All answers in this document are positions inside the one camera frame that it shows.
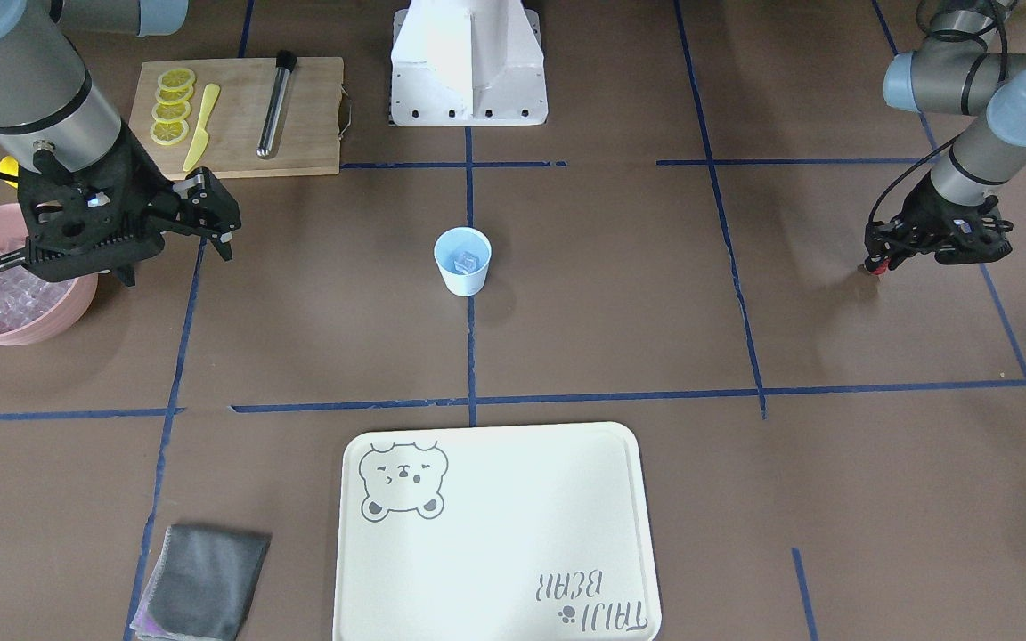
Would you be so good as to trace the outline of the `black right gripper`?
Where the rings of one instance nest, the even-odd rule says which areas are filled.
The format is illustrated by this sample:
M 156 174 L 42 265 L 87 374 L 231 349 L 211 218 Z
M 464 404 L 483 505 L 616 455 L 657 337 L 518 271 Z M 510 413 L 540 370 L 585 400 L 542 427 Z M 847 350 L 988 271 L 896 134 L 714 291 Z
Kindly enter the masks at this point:
M 164 177 L 143 144 L 122 125 L 117 141 L 85 169 L 72 171 L 51 142 L 37 144 L 34 169 L 21 169 L 18 203 L 28 235 L 21 267 L 41 280 L 113 272 L 127 287 L 134 267 L 166 247 L 167 232 L 208 240 L 232 259 L 240 208 L 206 167 L 181 182 Z

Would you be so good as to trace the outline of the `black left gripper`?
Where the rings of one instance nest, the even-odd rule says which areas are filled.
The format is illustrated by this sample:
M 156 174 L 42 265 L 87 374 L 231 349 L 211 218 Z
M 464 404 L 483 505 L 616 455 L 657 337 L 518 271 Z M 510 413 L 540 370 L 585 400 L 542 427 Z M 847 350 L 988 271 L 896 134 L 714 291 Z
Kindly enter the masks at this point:
M 1013 251 L 1008 234 L 1014 225 L 1002 218 L 999 200 L 992 194 L 978 206 L 961 206 L 943 198 L 925 177 L 909 192 L 891 223 L 866 224 L 866 261 L 886 261 L 887 272 L 928 253 L 943 266 L 1007 258 Z

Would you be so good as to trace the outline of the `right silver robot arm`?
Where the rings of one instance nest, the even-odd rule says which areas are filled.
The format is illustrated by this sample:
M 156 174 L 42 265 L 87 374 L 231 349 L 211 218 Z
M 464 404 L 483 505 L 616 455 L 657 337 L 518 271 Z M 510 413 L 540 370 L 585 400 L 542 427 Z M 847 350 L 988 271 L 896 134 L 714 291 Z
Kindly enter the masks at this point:
M 184 1 L 0 1 L 0 145 L 18 162 L 23 247 L 0 256 L 45 281 L 113 272 L 131 287 L 167 232 L 231 261 L 236 199 L 205 167 L 166 178 L 103 94 L 66 29 L 166 36 Z

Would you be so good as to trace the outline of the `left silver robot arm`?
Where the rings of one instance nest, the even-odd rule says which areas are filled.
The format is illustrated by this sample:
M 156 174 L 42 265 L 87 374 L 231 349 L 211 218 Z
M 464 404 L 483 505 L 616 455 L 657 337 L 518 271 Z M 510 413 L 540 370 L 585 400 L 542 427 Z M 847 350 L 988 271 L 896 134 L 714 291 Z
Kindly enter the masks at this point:
M 896 54 L 883 79 L 891 107 L 965 115 L 969 126 L 916 163 L 924 170 L 886 222 L 864 230 L 864 271 L 879 275 L 915 256 L 944 266 L 1010 255 L 1013 224 L 998 191 L 1026 167 L 1026 53 L 1007 37 L 1014 1 L 943 1 L 920 21 L 919 48 Z

